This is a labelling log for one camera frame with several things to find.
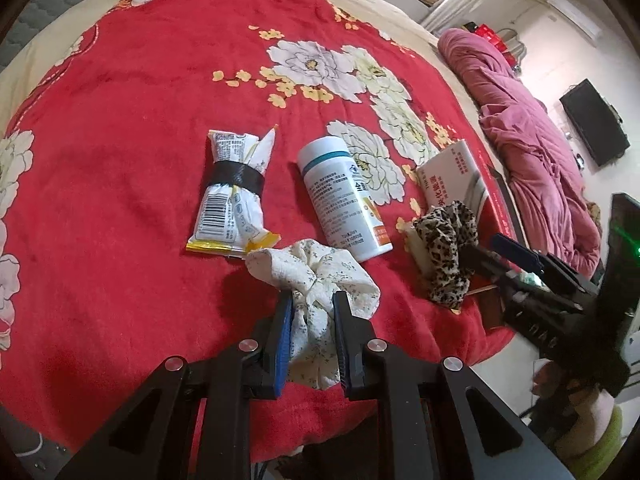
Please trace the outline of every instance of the black television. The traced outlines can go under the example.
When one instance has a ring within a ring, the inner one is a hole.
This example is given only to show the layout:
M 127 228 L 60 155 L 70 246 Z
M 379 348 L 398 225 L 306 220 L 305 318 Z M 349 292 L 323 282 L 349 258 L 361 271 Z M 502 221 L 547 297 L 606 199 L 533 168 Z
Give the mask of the black television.
M 588 79 L 571 88 L 560 102 L 598 166 L 624 155 L 629 141 L 622 120 Z

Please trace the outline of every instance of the red floral bedspread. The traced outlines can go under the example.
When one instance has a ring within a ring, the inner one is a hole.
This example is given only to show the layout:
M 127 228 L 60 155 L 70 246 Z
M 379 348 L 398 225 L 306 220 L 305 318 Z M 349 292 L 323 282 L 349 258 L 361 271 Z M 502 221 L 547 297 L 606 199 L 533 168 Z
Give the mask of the red floral bedspread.
M 276 291 L 239 260 L 187 253 L 210 128 L 278 133 L 265 224 L 323 241 L 296 155 L 327 133 L 350 146 L 394 250 L 364 263 L 382 290 L 379 337 L 468 364 L 510 340 L 475 300 L 423 299 L 397 227 L 425 211 L 417 163 L 466 139 L 488 155 L 440 74 L 326 0 L 122 0 L 34 90 L 0 141 L 0 402 L 79 447 L 171 354 L 214 356 L 270 314 Z M 371 412 L 340 386 L 287 384 L 254 402 L 252 458 L 345 432 Z

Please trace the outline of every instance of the black band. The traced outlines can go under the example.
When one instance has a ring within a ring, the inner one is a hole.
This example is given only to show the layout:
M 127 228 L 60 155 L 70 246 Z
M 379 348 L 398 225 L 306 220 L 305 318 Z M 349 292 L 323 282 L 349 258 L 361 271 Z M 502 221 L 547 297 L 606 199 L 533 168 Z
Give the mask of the black band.
M 264 177 L 260 171 L 242 162 L 219 160 L 213 165 L 213 174 L 209 183 L 210 186 L 214 184 L 239 186 L 261 197 Z

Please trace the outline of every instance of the leopard print scrunchie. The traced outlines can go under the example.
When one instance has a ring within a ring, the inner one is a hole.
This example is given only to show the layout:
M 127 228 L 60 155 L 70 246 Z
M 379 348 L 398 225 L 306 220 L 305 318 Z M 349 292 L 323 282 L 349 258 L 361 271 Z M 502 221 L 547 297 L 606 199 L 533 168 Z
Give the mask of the leopard print scrunchie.
M 473 271 L 460 269 L 458 249 L 465 244 L 478 244 L 476 216 L 462 202 L 455 200 L 418 218 L 414 221 L 414 227 L 424 242 L 435 270 L 429 291 L 430 300 L 459 313 Z

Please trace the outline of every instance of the bottle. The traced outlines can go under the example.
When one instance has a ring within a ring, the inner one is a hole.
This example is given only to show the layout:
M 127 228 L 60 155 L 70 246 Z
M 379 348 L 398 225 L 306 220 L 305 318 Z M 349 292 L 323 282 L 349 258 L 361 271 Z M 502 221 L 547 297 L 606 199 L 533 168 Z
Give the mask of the bottle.
M 357 262 L 393 249 L 360 170 L 340 137 L 320 137 L 298 153 L 298 168 L 327 243 Z

